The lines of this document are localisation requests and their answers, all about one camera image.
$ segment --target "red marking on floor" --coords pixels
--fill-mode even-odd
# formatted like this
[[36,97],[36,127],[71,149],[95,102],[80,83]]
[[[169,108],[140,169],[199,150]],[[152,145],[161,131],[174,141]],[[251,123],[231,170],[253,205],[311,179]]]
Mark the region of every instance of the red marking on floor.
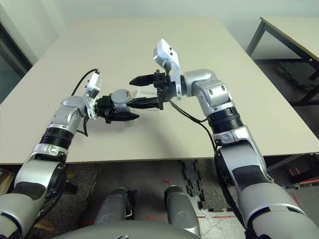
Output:
[[155,220],[157,219],[158,217],[157,216],[149,216],[149,217],[146,217],[147,220]]
[[94,220],[86,220],[86,221],[81,221],[80,224],[81,225],[89,225],[89,224],[94,224],[95,221]]
[[298,206],[300,207],[300,204],[299,204],[298,199],[296,198],[296,196],[295,196],[293,193],[291,193],[290,195],[291,195],[291,197],[293,198],[293,200],[294,200],[294,201],[298,204]]
[[236,216],[215,216],[212,218],[235,218]]
[[294,175],[294,174],[292,173],[291,169],[289,169],[289,172],[290,172],[291,176],[293,176],[293,175]]
[[314,180],[308,180],[308,181],[300,182],[301,185],[307,184],[307,183],[319,183],[319,179],[314,179]]

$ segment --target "beige tabletop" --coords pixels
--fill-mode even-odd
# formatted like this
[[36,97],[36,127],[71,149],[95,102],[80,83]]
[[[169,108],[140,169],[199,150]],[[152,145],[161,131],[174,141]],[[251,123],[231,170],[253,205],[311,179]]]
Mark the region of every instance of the beige tabletop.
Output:
[[[182,72],[208,68],[225,82],[263,155],[319,151],[315,135],[215,18],[109,18],[74,22],[0,105],[0,162],[25,161],[88,70],[100,69],[100,96],[120,88],[136,92],[128,82],[159,68],[153,49],[161,38],[177,51]],[[196,98],[177,103],[204,118]],[[169,104],[163,111],[136,113],[141,116],[131,127],[90,120],[89,137],[74,136],[67,162],[213,156],[206,132]]]
[[260,19],[319,61],[319,17],[263,16]]

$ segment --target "cable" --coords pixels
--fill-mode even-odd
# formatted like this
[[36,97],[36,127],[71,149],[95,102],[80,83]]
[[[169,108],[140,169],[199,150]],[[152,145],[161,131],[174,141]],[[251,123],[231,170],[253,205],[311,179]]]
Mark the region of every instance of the cable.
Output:
[[[214,153],[216,153],[217,148],[216,148],[216,145],[214,143],[213,137],[211,136],[209,130],[202,124],[202,122],[206,121],[207,119],[205,119],[205,120],[196,119],[195,117],[191,116],[189,113],[185,112],[180,107],[178,107],[174,102],[170,101],[170,104],[171,104],[171,106],[173,106],[174,109],[176,109],[178,112],[180,112],[183,116],[189,118],[191,121],[199,124],[200,126],[202,126],[205,129],[205,131],[207,132],[207,134],[210,138],[211,144],[213,145]],[[240,224],[243,226],[243,228],[245,228],[243,217],[242,217],[233,197],[231,196],[231,194],[228,190],[227,184],[223,181],[221,174],[220,174],[220,171],[218,170],[217,161],[215,160],[214,162],[215,162],[215,170],[216,170],[216,174],[217,174],[217,179],[219,181],[219,185],[220,185],[220,188],[221,188],[223,195],[226,199],[226,202],[233,210],[233,212],[234,212],[235,216],[237,217],[238,221],[240,222]]]
[[222,179],[220,171],[218,170],[218,166],[217,166],[217,161],[214,160],[215,162],[215,170],[216,170],[216,174],[217,174],[217,179],[219,181],[219,185],[220,185],[220,189],[223,192],[224,198],[227,202],[227,204],[230,206],[230,208],[232,209],[233,213],[235,214],[235,216],[237,217],[238,221],[240,222],[240,224],[243,226],[243,228],[245,228],[245,224],[244,224],[244,220],[243,217],[233,199],[233,197],[231,196],[227,184],[225,183],[225,181]]
[[89,120],[89,117],[88,116],[85,116],[84,117],[84,119],[83,119],[83,130],[84,130],[84,132],[83,131],[80,131],[80,130],[76,130],[77,132],[79,132],[79,133],[81,133],[81,134],[83,134],[83,135],[85,135],[85,136],[89,136],[88,135],[88,131],[87,131],[87,129],[86,129],[86,123],[88,122],[88,120]]
[[214,140],[213,140],[213,137],[211,136],[209,130],[206,128],[205,125],[203,125],[202,123],[205,122],[207,119],[204,119],[204,120],[199,120],[199,119],[196,119],[195,117],[191,116],[189,113],[185,112],[184,110],[182,110],[180,107],[178,107],[174,102],[172,101],[169,101],[170,102],[170,105],[176,109],[178,112],[180,112],[183,116],[189,118],[191,121],[199,124],[200,126],[202,126],[204,128],[204,130],[207,132],[208,136],[209,136],[209,139],[211,141],[211,144],[213,145],[213,149],[214,149],[214,152],[216,152],[216,145],[214,143]]
[[65,185],[66,185],[66,177],[67,177],[67,175],[66,175],[66,171],[65,171],[64,180],[63,180],[63,186],[62,186],[62,188],[61,188],[61,191],[60,191],[59,195],[57,196],[57,198],[55,199],[55,201],[47,208],[47,210],[46,210],[44,213],[42,213],[42,214],[34,221],[33,226],[34,226],[35,224],[37,224],[38,222],[40,222],[40,221],[52,210],[52,208],[54,208],[55,205],[60,201],[60,199],[61,199],[61,197],[62,197],[62,195],[63,195],[63,192],[64,192]]
[[82,81],[84,80],[85,77],[87,77],[90,73],[92,72],[99,72],[99,69],[92,69],[90,71],[88,71],[87,73],[85,73],[85,75],[80,79],[79,83],[76,85],[74,91],[72,92],[72,96],[75,94],[75,92],[77,91],[77,89],[79,88],[80,84],[82,83]]

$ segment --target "window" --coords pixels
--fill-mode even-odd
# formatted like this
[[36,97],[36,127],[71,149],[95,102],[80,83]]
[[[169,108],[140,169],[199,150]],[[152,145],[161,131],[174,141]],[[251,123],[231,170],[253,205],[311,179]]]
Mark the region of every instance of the window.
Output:
[[0,104],[31,67],[30,61],[0,24]]

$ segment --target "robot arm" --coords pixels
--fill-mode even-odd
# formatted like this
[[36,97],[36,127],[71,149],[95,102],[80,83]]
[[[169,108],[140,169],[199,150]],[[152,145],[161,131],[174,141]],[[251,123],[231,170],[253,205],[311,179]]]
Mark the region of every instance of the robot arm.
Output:
[[[128,106],[141,109],[157,107],[162,110],[163,102],[168,102],[177,95],[177,82],[170,81],[167,70],[169,67],[163,64],[178,62],[177,54],[163,42],[165,41],[162,39],[155,49],[155,59],[166,70],[166,75],[156,72],[153,75],[136,77],[130,82],[138,86],[153,83],[158,96],[151,98],[150,104],[146,98],[137,98],[128,103]],[[169,57],[170,50],[174,58]],[[243,221],[247,237],[318,238],[318,227],[267,174],[264,158],[248,127],[242,123],[226,85],[207,69],[185,72],[180,76],[180,81],[181,94],[197,97],[207,117],[214,143],[218,147],[215,152],[216,171],[222,183],[227,182],[236,187],[241,212],[237,217]]]
[[40,214],[43,204],[55,197],[57,202],[62,196],[68,148],[81,118],[96,119],[99,116],[106,123],[111,123],[139,117],[130,112],[119,112],[112,95],[99,99],[97,94],[101,84],[99,72],[96,71],[81,97],[70,96],[61,102],[40,143],[19,170],[12,193],[0,196],[0,237],[25,237],[33,225],[45,216]]

